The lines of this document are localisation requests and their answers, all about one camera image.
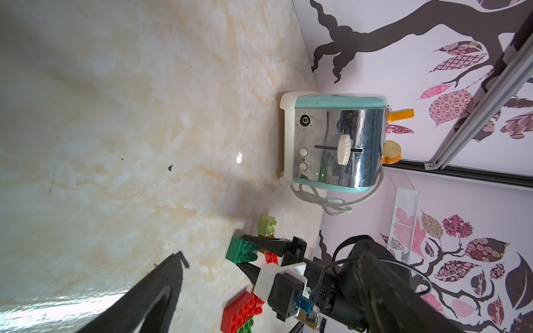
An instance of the black cable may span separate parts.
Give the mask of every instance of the black cable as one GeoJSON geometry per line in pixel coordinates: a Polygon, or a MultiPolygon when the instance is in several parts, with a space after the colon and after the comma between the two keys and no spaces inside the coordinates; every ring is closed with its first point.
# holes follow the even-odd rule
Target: black cable
{"type": "MultiPolygon", "coordinates": [[[[420,296],[429,294],[429,292],[431,291],[431,288],[432,288],[431,281],[429,280],[429,278],[427,276],[425,276],[418,269],[416,269],[414,267],[411,267],[411,266],[409,266],[407,264],[404,264],[402,262],[399,262],[399,261],[395,261],[395,260],[391,260],[391,259],[387,259],[387,258],[378,258],[378,259],[381,260],[382,262],[386,262],[386,263],[395,264],[395,265],[398,265],[398,266],[405,267],[405,268],[407,268],[407,269],[419,274],[427,282],[427,289],[417,293],[420,296]]],[[[346,259],[341,259],[341,260],[334,261],[334,262],[330,263],[329,265],[327,265],[326,267],[324,267],[320,271],[320,277],[318,278],[317,285],[313,288],[313,290],[309,294],[313,295],[314,293],[316,293],[318,291],[318,288],[320,288],[320,285],[322,284],[322,280],[324,279],[324,274],[326,273],[327,270],[329,270],[332,267],[334,267],[336,265],[339,265],[339,264],[344,264],[344,263],[349,263],[349,262],[358,262],[358,261],[359,261],[359,258],[346,258],[346,259]]]]}

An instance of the leaf decal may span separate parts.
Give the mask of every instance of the leaf decal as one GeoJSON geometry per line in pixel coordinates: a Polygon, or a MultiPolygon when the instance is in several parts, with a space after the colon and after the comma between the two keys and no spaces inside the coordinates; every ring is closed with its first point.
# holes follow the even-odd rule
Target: leaf decal
{"type": "Polygon", "coordinates": [[[454,301],[451,303],[451,307],[454,309],[455,314],[461,318],[468,317],[474,312],[473,306],[467,302],[463,302],[460,299],[454,299],[454,301]]]}
{"type": "Polygon", "coordinates": [[[452,43],[452,44],[443,46],[440,49],[435,50],[434,52],[437,52],[437,51],[443,51],[451,55],[461,55],[461,54],[483,51],[483,46],[481,46],[481,44],[479,44],[478,42],[474,42],[472,40],[464,40],[462,42],[452,43]]]}
{"type": "Polygon", "coordinates": [[[444,94],[437,98],[429,108],[431,119],[437,126],[459,118],[474,105],[474,96],[466,89],[444,94]]]}
{"type": "Polygon", "coordinates": [[[424,238],[426,238],[426,231],[424,229],[420,229],[420,220],[416,219],[415,234],[413,236],[413,247],[411,249],[414,253],[418,254],[420,257],[424,257],[422,255],[422,251],[420,250],[420,247],[422,245],[422,242],[424,241],[424,238]]]}
{"type": "Polygon", "coordinates": [[[431,248],[428,242],[426,242],[426,246],[424,247],[424,250],[426,251],[427,255],[429,255],[432,258],[435,258],[435,251],[433,251],[433,248],[431,248]]]}
{"type": "Polygon", "coordinates": [[[442,235],[444,234],[444,229],[440,225],[439,221],[435,220],[433,217],[429,216],[424,212],[422,212],[422,225],[424,226],[424,229],[429,235],[437,239],[442,238],[442,235]]]}
{"type": "Polygon", "coordinates": [[[479,265],[462,261],[448,261],[441,267],[435,277],[444,282],[454,282],[464,278],[468,272],[479,265]]]}
{"type": "Polygon", "coordinates": [[[497,300],[489,304],[489,306],[487,307],[487,312],[489,313],[489,317],[492,322],[497,327],[500,327],[504,318],[504,312],[502,301],[500,300],[499,296],[497,300]]]}
{"type": "Polygon", "coordinates": [[[466,245],[465,256],[486,263],[494,262],[503,258],[507,246],[509,243],[494,238],[477,238],[466,245]]]}
{"type": "Polygon", "coordinates": [[[397,240],[396,238],[391,238],[390,241],[391,241],[391,246],[390,246],[391,249],[398,250],[398,251],[405,251],[405,247],[400,243],[399,240],[397,240]]]}
{"type": "Polygon", "coordinates": [[[414,131],[412,129],[409,129],[407,127],[403,127],[403,126],[400,126],[400,125],[392,125],[392,124],[387,124],[387,126],[385,127],[385,132],[387,134],[391,134],[391,133],[394,133],[394,134],[414,133],[414,131]]]}
{"type": "Polygon", "coordinates": [[[523,139],[524,132],[533,131],[533,112],[525,113],[511,118],[505,122],[507,125],[500,129],[502,133],[509,133],[513,139],[523,139]]]}
{"type": "Polygon", "coordinates": [[[449,218],[445,218],[442,221],[444,230],[452,237],[459,236],[460,238],[467,238],[472,235],[473,228],[468,222],[464,222],[459,215],[454,215],[449,218]]]}
{"type": "Polygon", "coordinates": [[[420,96],[419,100],[425,100],[426,98],[440,95],[446,90],[448,90],[448,88],[451,86],[452,84],[439,84],[431,88],[428,88],[425,92],[422,93],[422,96],[420,96]]]}
{"type": "Polygon", "coordinates": [[[413,228],[410,228],[401,223],[394,224],[394,235],[396,236],[396,238],[398,238],[400,243],[402,243],[407,248],[411,246],[412,232],[413,232],[413,228]]]}
{"type": "Polygon", "coordinates": [[[440,63],[437,67],[433,68],[430,73],[436,70],[461,69],[472,66],[480,62],[486,55],[486,53],[458,55],[440,63]]]}
{"type": "Polygon", "coordinates": [[[533,311],[525,315],[519,314],[513,320],[511,333],[532,333],[533,332],[533,311]]]}
{"type": "Polygon", "coordinates": [[[472,280],[470,280],[470,285],[478,297],[483,296],[485,290],[487,290],[487,279],[485,279],[485,273],[481,271],[481,274],[474,276],[472,280]]]}
{"type": "Polygon", "coordinates": [[[505,289],[516,310],[523,308],[533,300],[533,273],[522,256],[520,256],[520,265],[507,274],[505,289]]]}
{"type": "Polygon", "coordinates": [[[511,98],[503,106],[508,108],[531,108],[533,107],[533,101],[526,98],[511,98]]]}
{"type": "Polygon", "coordinates": [[[505,269],[503,268],[503,264],[496,264],[491,270],[490,270],[490,278],[491,279],[500,279],[505,274],[505,269]]]}
{"type": "Polygon", "coordinates": [[[385,242],[385,244],[387,244],[389,242],[389,236],[385,236],[382,233],[379,233],[379,234],[381,235],[381,238],[383,238],[383,241],[385,242]]]}
{"type": "Polygon", "coordinates": [[[422,296],[422,298],[428,303],[429,305],[433,306],[433,308],[439,312],[444,313],[444,308],[442,307],[442,304],[437,300],[437,298],[431,294],[427,294],[422,296]]]}

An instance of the wall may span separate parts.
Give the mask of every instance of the wall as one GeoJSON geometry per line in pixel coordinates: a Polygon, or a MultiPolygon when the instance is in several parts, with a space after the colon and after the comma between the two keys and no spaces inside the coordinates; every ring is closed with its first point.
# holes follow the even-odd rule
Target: wall
{"type": "MultiPolygon", "coordinates": [[[[525,280],[533,276],[532,190],[387,168],[384,185],[375,197],[355,206],[351,214],[323,216],[315,260],[330,262],[335,248],[353,235],[368,234],[385,246],[381,234],[389,234],[397,187],[421,193],[422,219],[415,232],[411,264],[418,265],[435,284],[426,300],[469,331],[515,333],[521,321],[532,325],[533,285],[525,280]],[[498,257],[476,251],[476,242],[491,246],[498,257]],[[460,262],[460,270],[448,267],[453,261],[460,262]],[[481,275],[484,279],[479,284],[481,275]]],[[[328,195],[345,200],[358,197],[328,195]]],[[[338,258],[349,250],[341,251],[338,258]]],[[[333,321],[326,331],[348,332],[333,321]]]]}
{"type": "MultiPolygon", "coordinates": [[[[294,0],[321,92],[376,93],[416,116],[389,124],[402,158],[429,161],[530,34],[533,0],[294,0]]],[[[533,175],[533,85],[452,164],[533,175]]]]}

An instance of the red lego brick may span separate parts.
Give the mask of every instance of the red lego brick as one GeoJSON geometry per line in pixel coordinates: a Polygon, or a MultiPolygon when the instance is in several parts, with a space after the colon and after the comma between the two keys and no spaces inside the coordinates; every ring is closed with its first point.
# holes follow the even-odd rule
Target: red lego brick
{"type": "Polygon", "coordinates": [[[260,315],[263,313],[263,302],[259,297],[252,295],[254,297],[254,315],[260,315]]]}
{"type": "Polygon", "coordinates": [[[265,251],[265,260],[266,260],[266,263],[275,263],[276,265],[279,266],[279,263],[278,263],[278,256],[275,255],[274,253],[270,253],[270,252],[267,252],[265,251]]]}
{"type": "Polygon", "coordinates": [[[237,330],[254,315],[257,297],[245,291],[233,303],[224,309],[220,330],[223,333],[237,333],[237,330]]]}

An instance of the toaster lever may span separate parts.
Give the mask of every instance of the toaster lever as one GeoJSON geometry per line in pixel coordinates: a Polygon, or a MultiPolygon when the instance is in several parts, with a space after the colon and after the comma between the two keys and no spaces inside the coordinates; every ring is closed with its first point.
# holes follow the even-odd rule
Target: toaster lever
{"type": "Polygon", "coordinates": [[[342,134],[338,138],[337,145],[337,161],[340,165],[347,165],[350,159],[350,152],[352,148],[352,140],[348,134],[342,134]]]}

